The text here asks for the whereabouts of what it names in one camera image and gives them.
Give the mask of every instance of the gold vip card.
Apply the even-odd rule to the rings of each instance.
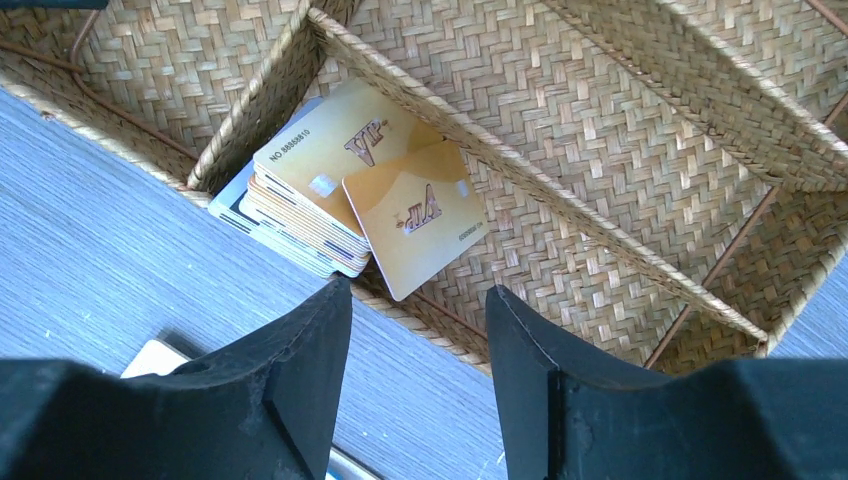
[[[459,147],[445,141],[343,180],[395,300],[489,231]]]
[[[441,140],[437,131],[364,81],[351,79],[254,159],[257,171],[269,172],[362,235],[342,178]]]

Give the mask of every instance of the wicker basket compartment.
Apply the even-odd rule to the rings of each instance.
[[[356,294],[484,371],[486,342],[472,330],[484,329],[484,292],[495,283],[634,363],[691,304],[696,315],[660,358],[676,373],[758,346],[767,353],[844,253],[845,194],[784,185],[711,284],[715,295],[700,287],[775,170],[749,169],[732,143],[722,148],[725,138],[703,135],[699,118],[556,8],[364,2],[348,31],[334,19],[344,22],[350,3],[244,1],[214,18],[189,4],[168,16],[157,5],[109,7],[82,49],[85,78],[201,152],[196,165],[81,95],[61,69],[0,52],[0,82],[203,206],[300,101],[349,74],[365,78],[474,154],[468,166],[492,233],[421,296],[392,301],[374,270],[357,280]],[[0,37],[61,57],[80,23],[73,12],[17,10],[0,13]],[[145,42],[157,40],[173,68],[142,60],[152,55]],[[783,67],[787,78],[809,83]],[[813,93],[801,97],[838,99],[838,67],[823,70],[831,72],[829,93],[808,85]]]

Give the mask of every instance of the woven seagrass texture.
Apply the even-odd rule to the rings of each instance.
[[[712,292],[770,332],[771,351],[836,267],[848,243],[848,195],[781,192],[733,257]],[[693,316],[660,357],[668,373],[687,373],[756,344]]]
[[[64,58],[81,23],[78,11],[0,10],[0,38]],[[63,70],[0,51],[0,86],[29,102],[45,120],[64,123],[172,188],[185,184],[194,165],[194,160],[82,95],[71,75]],[[209,200],[206,192],[184,194],[195,203]]]
[[[790,4],[801,3],[798,0],[770,2],[772,10],[763,12],[763,16],[778,12],[779,18],[764,20],[751,29],[775,22],[774,29],[799,29],[777,41],[768,40],[769,35],[759,31],[758,38],[764,38],[766,43],[751,48],[765,52],[762,55],[765,58],[755,64],[746,61],[744,55],[738,55],[733,42],[721,39],[719,32],[712,28],[717,24],[725,25],[722,22],[728,18],[727,11],[723,12],[725,15],[721,21],[706,21],[706,24],[700,23],[699,16],[693,14],[695,10],[706,20],[716,17],[703,13],[715,8],[716,2],[711,0],[703,8],[699,8],[702,2],[696,0],[634,0],[628,2],[626,11],[612,0],[548,0],[548,3],[563,19],[609,50],[701,131],[712,136],[734,158],[765,181],[793,190],[840,191],[848,188],[848,145],[799,103],[816,103],[809,99],[810,95],[815,96],[815,88],[795,84],[797,88],[790,94],[779,86],[782,77],[778,71],[781,68],[784,70],[781,74],[790,70],[787,86],[792,87],[795,69],[803,69],[808,63],[823,62],[828,56],[818,50],[823,52],[827,48],[837,48],[840,43],[819,43],[835,35],[841,37],[841,34],[834,33],[835,27],[817,13],[809,11],[809,7],[806,7],[807,10],[800,9],[796,15],[788,13],[781,16],[784,6],[789,5],[786,11],[791,12]],[[729,19],[732,20],[734,14],[731,10]],[[809,31],[804,31],[811,23],[804,22],[805,17],[816,20]],[[816,33],[820,33],[823,40],[810,41],[809,37]],[[796,46],[789,40],[805,35],[807,38],[801,42],[801,47],[808,47],[801,53],[804,61],[793,61]],[[747,38],[750,36],[737,43],[745,43]],[[787,64],[770,60],[773,55],[781,56],[781,48],[785,45],[790,45]],[[755,53],[750,56],[749,60],[756,61],[760,55]],[[839,60],[834,62],[834,68],[838,68],[839,63]],[[755,67],[756,64],[769,68],[773,75],[762,73]],[[815,76],[810,72],[804,75]],[[843,80],[834,82],[845,84],[844,72],[841,75]],[[780,77],[777,83],[773,77]],[[821,88],[826,92],[828,78],[823,80],[825,83]],[[822,96],[826,100],[819,101],[819,104],[829,103],[832,95],[825,93]]]
[[[199,154],[250,87],[250,78],[263,68],[302,3],[110,2],[82,50],[87,81]],[[355,7],[354,0],[313,4],[342,22]]]
[[[845,0],[823,0],[822,3],[842,21],[848,21],[848,2]]]

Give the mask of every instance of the basket divider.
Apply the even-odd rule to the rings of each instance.
[[[624,12],[612,0],[546,3],[764,182],[806,192],[848,188],[848,145],[698,25],[686,5],[634,0]]]
[[[262,60],[237,103],[188,177],[192,190],[216,193],[294,114],[324,63],[324,53],[305,23],[309,0],[301,0],[289,24]]]
[[[537,201],[593,237],[619,259],[694,308],[725,325],[766,341],[764,330],[696,284],[656,253],[591,209],[573,193],[530,164],[520,153],[458,112],[416,79],[363,43],[326,13],[312,9],[309,18],[328,52],[383,94],[427,121],[492,169],[527,191]]]

